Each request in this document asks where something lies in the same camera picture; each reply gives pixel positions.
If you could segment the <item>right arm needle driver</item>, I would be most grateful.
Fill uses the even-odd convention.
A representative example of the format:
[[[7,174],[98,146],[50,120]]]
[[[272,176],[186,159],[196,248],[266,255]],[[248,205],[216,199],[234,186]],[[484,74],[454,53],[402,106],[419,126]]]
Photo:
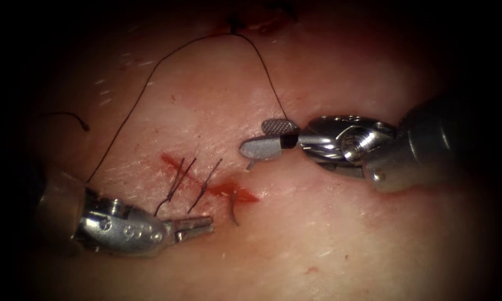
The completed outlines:
[[[363,178],[362,165],[369,152],[392,142],[396,135],[396,127],[377,119],[328,115],[308,122],[299,134],[299,145],[322,168]]]

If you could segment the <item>left arm needle driver jaw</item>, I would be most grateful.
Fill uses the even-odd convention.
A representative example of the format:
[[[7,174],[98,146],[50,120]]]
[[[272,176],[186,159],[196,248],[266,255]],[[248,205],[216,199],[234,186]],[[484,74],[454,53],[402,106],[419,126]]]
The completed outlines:
[[[175,232],[175,242],[182,243],[214,232],[213,227],[196,227]]]
[[[179,232],[213,232],[214,224],[211,216],[189,217],[173,220],[175,231]]]

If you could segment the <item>right arm needle driver jaw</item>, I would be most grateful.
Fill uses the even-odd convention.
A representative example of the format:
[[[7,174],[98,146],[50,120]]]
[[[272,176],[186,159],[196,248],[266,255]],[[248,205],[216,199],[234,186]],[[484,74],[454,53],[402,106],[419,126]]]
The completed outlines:
[[[300,128],[289,119],[267,119],[261,123],[261,130],[265,135],[284,135],[297,133]]]
[[[283,150],[295,148],[298,137],[298,134],[277,134],[247,139],[241,143],[239,154],[252,161],[276,159]]]

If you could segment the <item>left arm needle driver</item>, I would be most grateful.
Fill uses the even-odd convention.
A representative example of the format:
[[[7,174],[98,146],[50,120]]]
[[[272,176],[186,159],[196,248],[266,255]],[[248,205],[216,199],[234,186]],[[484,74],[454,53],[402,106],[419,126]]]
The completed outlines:
[[[92,251],[150,257],[175,243],[175,224],[119,198],[102,198],[87,188],[74,240]]]

